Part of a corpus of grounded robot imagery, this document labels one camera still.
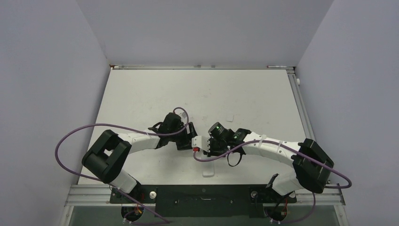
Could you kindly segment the white air conditioner remote control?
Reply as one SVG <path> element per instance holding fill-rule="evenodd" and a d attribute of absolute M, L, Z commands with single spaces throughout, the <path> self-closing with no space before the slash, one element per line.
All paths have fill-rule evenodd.
<path fill-rule="evenodd" d="M 202 163 L 202 176 L 204 178 L 211 178 L 215 175 L 215 166 L 212 161 Z"/>

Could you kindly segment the white battery compartment cover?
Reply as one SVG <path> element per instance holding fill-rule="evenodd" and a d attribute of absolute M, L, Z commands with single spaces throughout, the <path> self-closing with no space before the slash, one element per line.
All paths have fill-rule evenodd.
<path fill-rule="evenodd" d="M 226 116 L 226 121 L 227 122 L 233 122 L 234 121 L 234 114 L 229 114 Z"/>

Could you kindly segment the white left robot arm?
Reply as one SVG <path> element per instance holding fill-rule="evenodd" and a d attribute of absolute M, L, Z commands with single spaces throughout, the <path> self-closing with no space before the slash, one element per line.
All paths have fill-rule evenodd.
<path fill-rule="evenodd" d="M 176 113 L 168 113 L 162 122 L 149 127 L 143 133 L 118 134 L 105 130 L 82 158 L 82 164 L 101 182 L 122 191 L 127 202 L 136 202 L 140 197 L 140 185 L 133 176 L 123 170 L 129 154 L 159 149 L 174 142 L 178 150 L 192 147 L 197 135 L 194 124 L 183 123 Z"/>

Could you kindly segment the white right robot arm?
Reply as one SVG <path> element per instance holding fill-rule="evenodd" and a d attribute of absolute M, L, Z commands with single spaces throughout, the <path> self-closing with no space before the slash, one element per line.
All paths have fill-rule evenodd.
<path fill-rule="evenodd" d="M 208 130 L 209 148 L 204 152 L 207 156 L 219 156 L 233 149 L 243 155 L 257 155 L 278 161 L 293 170 L 287 174 L 275 174 L 266 188 L 267 198 L 279 201 L 284 195 L 300 189 L 323 193 L 330 171 L 321 166 L 332 168 L 334 162 L 313 139 L 303 142 L 288 142 L 269 138 L 248 129 L 236 131 L 225 128 L 216 122 Z"/>

